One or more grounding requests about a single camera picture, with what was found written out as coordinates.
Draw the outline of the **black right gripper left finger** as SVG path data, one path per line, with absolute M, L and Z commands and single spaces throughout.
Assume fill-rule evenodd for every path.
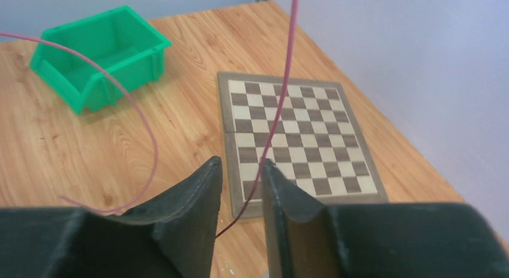
M 213 156 L 122 215 L 3 208 L 2 277 L 209 277 L 223 182 Z

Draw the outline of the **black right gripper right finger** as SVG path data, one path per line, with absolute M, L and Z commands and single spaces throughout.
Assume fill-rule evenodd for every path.
M 508 255 L 468 204 L 325 205 L 271 160 L 261 184 L 270 277 L 508 276 Z

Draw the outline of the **wooden chessboard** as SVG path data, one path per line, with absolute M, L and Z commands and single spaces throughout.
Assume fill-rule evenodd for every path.
M 233 216 L 262 215 L 262 155 L 326 204 L 386 202 L 360 125 L 337 82 L 220 72 L 221 121 Z

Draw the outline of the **green plastic bin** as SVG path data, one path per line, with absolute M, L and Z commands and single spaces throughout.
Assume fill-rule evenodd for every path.
M 47 29 L 41 38 L 88 57 L 128 92 L 161 78 L 171 45 L 127 5 Z M 114 105 L 123 96 L 97 69 L 61 49 L 39 44 L 29 65 L 77 114 Z

